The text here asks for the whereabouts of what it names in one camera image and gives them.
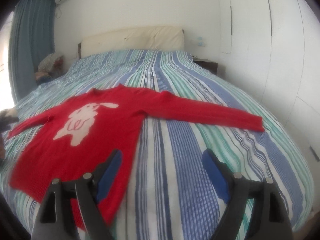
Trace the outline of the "person's left hand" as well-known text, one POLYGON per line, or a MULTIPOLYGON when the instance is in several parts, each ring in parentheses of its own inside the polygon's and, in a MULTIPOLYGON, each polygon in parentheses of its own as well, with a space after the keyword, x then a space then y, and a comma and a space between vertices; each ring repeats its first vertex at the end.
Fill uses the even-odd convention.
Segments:
POLYGON ((0 134, 0 164, 3 163, 4 158, 5 158, 4 139, 2 134, 0 134))

